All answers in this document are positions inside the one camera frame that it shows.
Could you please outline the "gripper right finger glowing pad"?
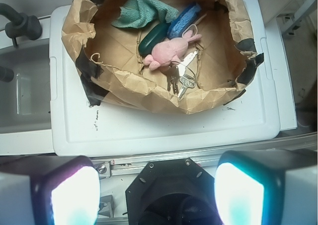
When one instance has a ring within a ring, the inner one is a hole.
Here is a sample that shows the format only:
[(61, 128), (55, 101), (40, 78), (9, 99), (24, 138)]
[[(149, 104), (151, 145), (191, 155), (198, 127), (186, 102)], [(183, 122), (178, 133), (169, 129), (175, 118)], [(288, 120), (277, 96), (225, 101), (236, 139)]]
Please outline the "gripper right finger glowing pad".
[(214, 193), (225, 225), (316, 225), (318, 153), (226, 151), (215, 172)]

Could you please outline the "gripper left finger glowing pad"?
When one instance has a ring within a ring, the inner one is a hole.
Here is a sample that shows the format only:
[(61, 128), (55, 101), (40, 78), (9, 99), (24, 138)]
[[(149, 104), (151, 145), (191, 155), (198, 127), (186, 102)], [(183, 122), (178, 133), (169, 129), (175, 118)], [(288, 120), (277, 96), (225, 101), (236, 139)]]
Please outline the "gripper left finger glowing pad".
[(2, 225), (93, 225), (99, 175), (86, 156), (1, 156)]

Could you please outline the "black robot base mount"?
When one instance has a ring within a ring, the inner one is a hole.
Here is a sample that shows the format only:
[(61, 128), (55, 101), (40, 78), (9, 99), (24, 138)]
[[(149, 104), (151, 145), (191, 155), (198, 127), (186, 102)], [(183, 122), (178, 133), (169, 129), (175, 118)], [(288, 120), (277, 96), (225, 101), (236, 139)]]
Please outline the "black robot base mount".
[(131, 225), (220, 225), (214, 178), (190, 158), (151, 161), (125, 191)]

